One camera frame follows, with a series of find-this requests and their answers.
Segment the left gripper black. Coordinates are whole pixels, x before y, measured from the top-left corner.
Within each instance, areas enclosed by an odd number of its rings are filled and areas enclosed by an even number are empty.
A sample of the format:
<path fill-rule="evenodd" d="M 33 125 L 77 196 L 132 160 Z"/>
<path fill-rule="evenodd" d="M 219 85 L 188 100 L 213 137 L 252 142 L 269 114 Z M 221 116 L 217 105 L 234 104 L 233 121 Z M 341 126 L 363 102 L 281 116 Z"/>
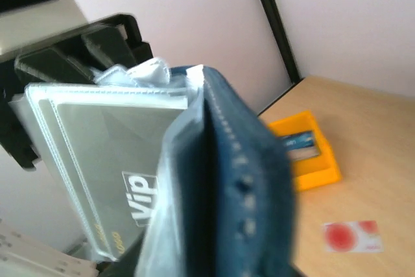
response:
<path fill-rule="evenodd" d="M 93 70 L 153 57 L 134 16 L 115 14 L 1 56 L 1 146 L 23 169 L 39 158 L 9 105 L 32 82 L 92 84 Z"/>

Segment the dark blue card holder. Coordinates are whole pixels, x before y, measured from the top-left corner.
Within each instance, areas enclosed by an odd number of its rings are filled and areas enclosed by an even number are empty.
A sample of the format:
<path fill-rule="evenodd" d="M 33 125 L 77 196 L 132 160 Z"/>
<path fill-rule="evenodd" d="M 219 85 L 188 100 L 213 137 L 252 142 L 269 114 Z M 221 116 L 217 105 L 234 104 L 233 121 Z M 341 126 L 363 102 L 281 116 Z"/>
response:
<path fill-rule="evenodd" d="M 119 258 L 80 179 L 57 104 L 187 108 L 166 129 L 149 223 Z M 48 170 L 59 178 L 104 276 L 294 276 L 295 194 L 283 142 L 228 81 L 204 65 L 153 58 L 95 72 L 93 84 L 28 84 L 10 102 Z"/>

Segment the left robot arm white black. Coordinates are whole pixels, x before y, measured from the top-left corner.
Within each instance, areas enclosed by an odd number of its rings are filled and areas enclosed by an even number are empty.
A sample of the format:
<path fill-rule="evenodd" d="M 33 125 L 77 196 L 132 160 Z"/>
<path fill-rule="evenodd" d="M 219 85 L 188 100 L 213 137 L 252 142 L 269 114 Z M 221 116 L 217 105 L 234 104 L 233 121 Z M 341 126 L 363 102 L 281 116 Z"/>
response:
<path fill-rule="evenodd" d="M 1 12 L 51 0 L 1 0 Z M 9 103 L 30 83 L 92 84 L 94 71 L 153 57 L 136 19 L 115 14 L 1 55 L 1 146 L 23 169 L 39 158 Z"/>

